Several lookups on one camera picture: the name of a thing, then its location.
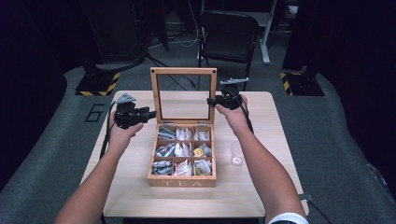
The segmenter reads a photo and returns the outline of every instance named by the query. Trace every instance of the chair backrest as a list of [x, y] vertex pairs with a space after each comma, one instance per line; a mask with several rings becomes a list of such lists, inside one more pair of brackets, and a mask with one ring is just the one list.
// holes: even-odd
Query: chair backrest
[[200, 16], [198, 24], [208, 32], [217, 30], [224, 32], [247, 33], [256, 36], [259, 31], [259, 24], [255, 19], [249, 15], [232, 12], [204, 12]]

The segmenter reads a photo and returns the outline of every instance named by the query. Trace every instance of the person's left arm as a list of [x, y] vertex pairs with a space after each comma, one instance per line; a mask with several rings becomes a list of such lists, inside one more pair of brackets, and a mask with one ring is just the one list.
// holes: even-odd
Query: person's left arm
[[[111, 120], [110, 123], [114, 123], [113, 114]], [[66, 202], [56, 217], [55, 223], [98, 223], [105, 208], [120, 157], [128, 147], [131, 138], [142, 128], [142, 123], [127, 130], [117, 125], [112, 126], [105, 155]]]

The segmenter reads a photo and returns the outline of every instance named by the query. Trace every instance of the black camera device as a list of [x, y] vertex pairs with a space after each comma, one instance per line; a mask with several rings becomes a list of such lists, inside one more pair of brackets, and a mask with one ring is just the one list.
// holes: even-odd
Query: black camera device
[[148, 106], [135, 108], [132, 101], [135, 101], [135, 98], [125, 93], [116, 102], [117, 110], [114, 120], [122, 129], [128, 129], [138, 123], [147, 123], [149, 119], [154, 119], [157, 116], [157, 112], [149, 111]]
[[222, 105], [226, 108], [234, 110], [242, 104], [242, 96], [239, 94], [238, 87], [235, 83], [248, 81], [247, 79], [230, 79], [228, 81], [220, 82], [220, 85], [225, 85], [224, 88], [220, 88], [221, 95], [216, 95], [216, 99], [207, 98], [209, 105], [215, 106], [217, 104]]

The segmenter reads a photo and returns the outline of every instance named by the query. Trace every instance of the person's right arm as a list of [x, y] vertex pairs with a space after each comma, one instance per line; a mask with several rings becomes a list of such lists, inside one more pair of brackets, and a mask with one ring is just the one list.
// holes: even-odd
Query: person's right arm
[[288, 172], [249, 129], [242, 109], [229, 110], [221, 105], [216, 105], [216, 109], [225, 116], [241, 144], [250, 177], [265, 208], [265, 220], [282, 213], [305, 217]]

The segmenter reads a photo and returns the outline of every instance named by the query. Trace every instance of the human arm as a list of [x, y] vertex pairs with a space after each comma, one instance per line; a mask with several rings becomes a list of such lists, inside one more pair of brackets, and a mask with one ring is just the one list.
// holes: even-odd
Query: human arm
[[265, 208], [265, 220], [268, 222], [283, 213], [296, 213], [305, 217], [288, 172], [249, 129], [242, 109], [229, 110], [221, 105], [216, 105], [216, 109], [225, 116], [239, 140], [250, 177]]
[[66, 202], [55, 223], [97, 223], [105, 207], [106, 198], [117, 170], [120, 157], [131, 138], [143, 128], [139, 123], [123, 130], [110, 119], [111, 131], [105, 155], [93, 168], [83, 183]]

